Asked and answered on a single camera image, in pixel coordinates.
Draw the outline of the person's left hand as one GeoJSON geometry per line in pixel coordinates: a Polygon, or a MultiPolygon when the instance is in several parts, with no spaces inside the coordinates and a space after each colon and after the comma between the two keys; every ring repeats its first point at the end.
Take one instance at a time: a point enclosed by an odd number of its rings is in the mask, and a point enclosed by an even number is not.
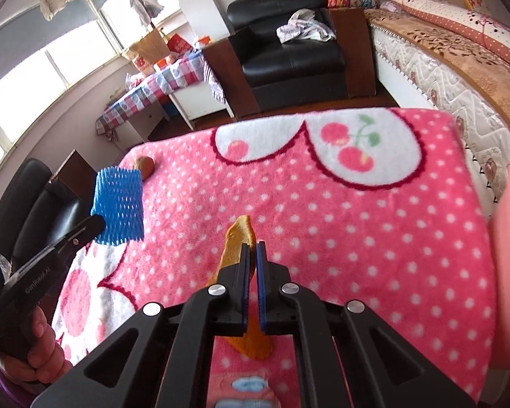
{"type": "Polygon", "coordinates": [[[32,313],[31,328],[35,342],[27,358],[19,360],[0,355],[0,369],[9,381],[21,386],[36,381],[54,383],[67,374],[73,365],[65,358],[62,347],[56,341],[55,331],[39,307],[35,307],[32,313]]]}

